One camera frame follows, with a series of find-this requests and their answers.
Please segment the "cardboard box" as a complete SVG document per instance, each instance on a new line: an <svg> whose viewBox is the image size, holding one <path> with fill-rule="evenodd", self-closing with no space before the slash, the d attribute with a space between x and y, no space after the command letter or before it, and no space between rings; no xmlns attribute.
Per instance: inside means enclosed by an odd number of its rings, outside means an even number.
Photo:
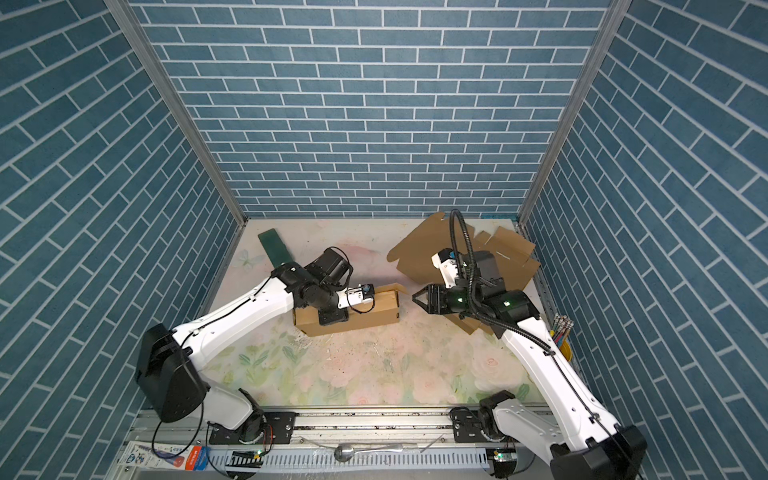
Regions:
<svg viewBox="0 0 768 480"><path fill-rule="evenodd" d="M493 234L477 232L454 210L427 218L387 260L417 284L412 301L426 313L469 333L478 328L497 337L517 333L543 346L546 324L524 292L540 267L534 248L503 227Z"/></svg>
<svg viewBox="0 0 768 480"><path fill-rule="evenodd" d="M400 284L380 286L375 289L372 301L345 309L346 320L322 325L318 311L313 307L294 310L294 325L309 337L318 337L355 330L362 330L399 322L399 296L405 294Z"/></svg>

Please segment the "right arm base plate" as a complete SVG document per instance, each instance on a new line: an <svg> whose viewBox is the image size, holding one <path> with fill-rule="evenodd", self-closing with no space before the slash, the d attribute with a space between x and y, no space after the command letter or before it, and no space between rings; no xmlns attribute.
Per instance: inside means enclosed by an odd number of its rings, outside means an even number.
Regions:
<svg viewBox="0 0 768 480"><path fill-rule="evenodd" d="M453 428L455 443L511 443L519 440L502 434L488 413L467 407L454 407L448 417Z"/></svg>

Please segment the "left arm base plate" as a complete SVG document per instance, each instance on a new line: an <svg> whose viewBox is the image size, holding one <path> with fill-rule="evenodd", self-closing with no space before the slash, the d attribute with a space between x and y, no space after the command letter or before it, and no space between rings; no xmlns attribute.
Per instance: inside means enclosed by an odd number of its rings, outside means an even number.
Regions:
<svg viewBox="0 0 768 480"><path fill-rule="evenodd" d="M213 445L264 446L289 444L297 414L289 411L267 411L253 414L241 427L228 430L218 424L211 428L209 443Z"/></svg>

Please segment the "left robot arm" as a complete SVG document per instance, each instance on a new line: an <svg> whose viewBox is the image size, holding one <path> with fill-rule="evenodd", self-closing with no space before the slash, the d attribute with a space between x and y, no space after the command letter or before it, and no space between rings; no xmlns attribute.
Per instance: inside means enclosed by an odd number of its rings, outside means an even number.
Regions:
<svg viewBox="0 0 768 480"><path fill-rule="evenodd" d="M237 434L242 444L266 439L266 419L255 398L208 379L203 369L240 338L294 309L312 307L322 323L335 324L347 321L354 307L373 304L372 285L351 285L353 270L343 252L329 247L306 266L281 264L205 316L173 328L149 328L140 342L136 382L160 422L196 416Z"/></svg>

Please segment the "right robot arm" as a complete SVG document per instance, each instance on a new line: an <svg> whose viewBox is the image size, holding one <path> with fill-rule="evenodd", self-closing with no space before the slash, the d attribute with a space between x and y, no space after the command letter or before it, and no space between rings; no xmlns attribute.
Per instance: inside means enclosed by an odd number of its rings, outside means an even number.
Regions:
<svg viewBox="0 0 768 480"><path fill-rule="evenodd" d="M457 314L490 326L522 363L554 422L502 390L479 403L478 421L493 441L510 437L547 463L556 479L638 479L647 441L623 426L579 378L549 334L533 302L506 287L488 251L461 254L445 248L432 257L442 280L422 289L421 308Z"/></svg>

